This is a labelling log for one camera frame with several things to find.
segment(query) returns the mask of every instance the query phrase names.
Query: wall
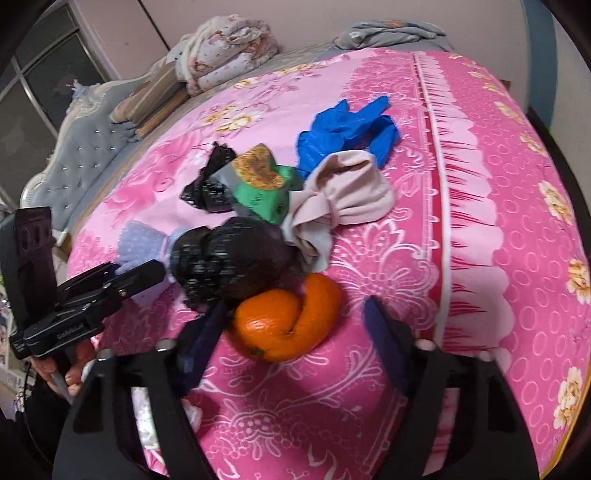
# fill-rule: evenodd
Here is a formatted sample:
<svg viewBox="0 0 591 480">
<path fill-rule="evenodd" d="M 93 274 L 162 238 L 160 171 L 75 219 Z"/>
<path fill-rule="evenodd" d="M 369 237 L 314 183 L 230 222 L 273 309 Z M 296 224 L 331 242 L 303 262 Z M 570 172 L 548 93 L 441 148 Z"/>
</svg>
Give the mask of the wall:
<svg viewBox="0 0 591 480">
<path fill-rule="evenodd" d="M 558 75 L 550 133 L 591 205 L 591 72 L 556 19 L 554 29 Z"/>
<path fill-rule="evenodd" d="M 95 50 L 116 77 L 132 77 L 163 53 L 136 0 L 71 0 L 87 22 Z M 455 49 L 512 82 L 511 93 L 525 106 L 528 82 L 527 32 L 521 0 L 144 0 L 166 42 L 194 31 L 215 15 L 239 13 L 262 18 L 285 51 L 330 41 L 354 21 L 415 18 L 448 32 Z"/>
<path fill-rule="evenodd" d="M 137 0 L 70 0 L 70 7 L 113 79 L 139 77 L 168 52 Z"/>
</svg>

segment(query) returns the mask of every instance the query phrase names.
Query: black plastic bag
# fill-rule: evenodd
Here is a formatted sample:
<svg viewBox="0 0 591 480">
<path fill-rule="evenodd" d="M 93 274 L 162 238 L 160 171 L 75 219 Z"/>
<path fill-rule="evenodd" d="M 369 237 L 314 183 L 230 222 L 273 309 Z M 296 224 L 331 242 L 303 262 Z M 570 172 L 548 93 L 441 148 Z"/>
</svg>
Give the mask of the black plastic bag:
<svg viewBox="0 0 591 480">
<path fill-rule="evenodd" d="M 297 249 L 277 225 L 230 218 L 210 230 L 189 230 L 174 244 L 170 271 L 192 310 L 222 298 L 234 304 L 268 289 L 293 263 Z"/>
<path fill-rule="evenodd" d="M 184 188 L 181 200 L 212 213 L 231 211 L 232 204 L 227 197 L 226 186 L 210 177 L 234 158 L 236 152 L 233 149 L 226 144 L 219 145 L 214 142 L 207 164 L 201 169 L 197 179 Z"/>
</svg>

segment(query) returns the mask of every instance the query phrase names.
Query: gray headboard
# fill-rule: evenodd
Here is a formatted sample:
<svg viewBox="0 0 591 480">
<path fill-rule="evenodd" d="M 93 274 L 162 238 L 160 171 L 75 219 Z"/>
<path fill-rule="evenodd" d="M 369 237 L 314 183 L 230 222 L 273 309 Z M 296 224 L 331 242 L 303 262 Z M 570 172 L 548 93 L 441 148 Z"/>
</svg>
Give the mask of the gray headboard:
<svg viewBox="0 0 591 480">
<path fill-rule="evenodd" d="M 85 193 L 132 141 L 135 131 L 125 124 L 111 124 L 109 114 L 144 79 L 94 85 L 72 102 L 49 164 L 29 181 L 21 206 L 49 205 L 54 230 L 66 231 Z"/>
</svg>

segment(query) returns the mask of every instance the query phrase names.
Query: orange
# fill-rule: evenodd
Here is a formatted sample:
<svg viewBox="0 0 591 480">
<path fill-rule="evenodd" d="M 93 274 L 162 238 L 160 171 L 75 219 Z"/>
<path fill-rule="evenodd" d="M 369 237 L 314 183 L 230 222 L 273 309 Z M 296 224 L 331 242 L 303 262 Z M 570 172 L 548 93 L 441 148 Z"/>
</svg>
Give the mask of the orange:
<svg viewBox="0 0 591 480">
<path fill-rule="evenodd" d="M 250 358 L 293 360 L 315 348 L 340 314 L 339 285 L 319 273 L 306 277 L 303 302 L 286 290 L 268 290 L 243 301 L 234 314 L 229 339 Z"/>
</svg>

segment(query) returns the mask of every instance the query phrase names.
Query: floral blanket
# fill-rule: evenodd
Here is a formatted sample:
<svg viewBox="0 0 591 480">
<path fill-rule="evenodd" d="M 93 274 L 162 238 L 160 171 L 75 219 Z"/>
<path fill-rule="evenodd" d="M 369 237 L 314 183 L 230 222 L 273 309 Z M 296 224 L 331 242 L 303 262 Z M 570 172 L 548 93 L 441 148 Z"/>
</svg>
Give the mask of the floral blanket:
<svg viewBox="0 0 591 480">
<path fill-rule="evenodd" d="M 446 351 L 494 356 L 540 472 L 555 464 L 576 421 L 591 290 L 571 205 L 519 107 L 457 54 L 365 49 L 238 82 L 179 120 L 98 206 L 76 238 L 70 275 L 113 260 L 131 220 L 166 233 L 223 223 L 231 214 L 178 198 L 213 141 L 238 153 L 264 142 L 294 166 L 297 135 L 316 113 L 343 98 L 357 110 L 381 95 L 402 133 L 384 168 L 397 204 L 378 222 L 336 231 L 327 274 L 347 292 L 340 325 L 314 352 L 283 364 L 247 360 L 222 339 L 189 396 L 203 409 L 197 437 L 220 479 L 371 477 L 404 399 L 363 329 L 370 295 Z M 173 286 L 152 309 L 128 301 L 97 345 L 145 351 L 194 315 Z M 448 410 L 453 403 L 450 395 Z M 427 471 L 442 465 L 452 425 L 453 416 L 442 417 Z M 165 471 L 157 452 L 148 458 Z"/>
</svg>

